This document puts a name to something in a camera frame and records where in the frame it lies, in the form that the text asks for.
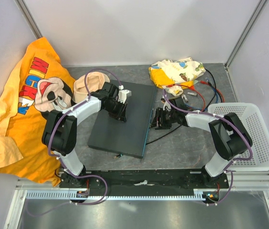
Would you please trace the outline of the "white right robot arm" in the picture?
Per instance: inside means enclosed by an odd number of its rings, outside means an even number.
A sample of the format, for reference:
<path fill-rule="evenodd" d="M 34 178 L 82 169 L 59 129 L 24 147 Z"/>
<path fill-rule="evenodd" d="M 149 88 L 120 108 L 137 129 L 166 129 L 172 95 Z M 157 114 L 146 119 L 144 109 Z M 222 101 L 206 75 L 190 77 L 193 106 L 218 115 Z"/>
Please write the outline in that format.
<path fill-rule="evenodd" d="M 253 141 L 236 113 L 224 116 L 190 111 L 181 96 L 167 99 L 161 108 L 157 108 L 150 127 L 156 130 L 170 129 L 173 123 L 180 126 L 198 128 L 210 132 L 216 153 L 202 167 L 200 182 L 210 188 L 217 183 L 217 177 L 224 173 L 238 155 L 249 150 L 252 158 Z"/>

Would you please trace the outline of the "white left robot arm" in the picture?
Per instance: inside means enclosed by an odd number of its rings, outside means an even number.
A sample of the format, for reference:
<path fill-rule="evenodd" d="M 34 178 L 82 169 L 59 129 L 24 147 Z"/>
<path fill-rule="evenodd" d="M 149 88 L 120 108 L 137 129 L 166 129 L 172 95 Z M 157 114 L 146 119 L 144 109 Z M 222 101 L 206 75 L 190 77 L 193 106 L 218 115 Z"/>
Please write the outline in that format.
<path fill-rule="evenodd" d="M 70 182 L 75 187 L 83 187 L 87 180 L 84 165 L 75 151 L 77 126 L 101 110 L 107 111 L 115 120 L 126 122 L 126 100 L 131 95 L 132 92 L 123 85 L 105 82 L 102 89 L 88 93 L 80 103 L 49 113 L 41 141 L 47 146 L 48 154 L 56 157 L 64 171 L 71 175 Z"/>

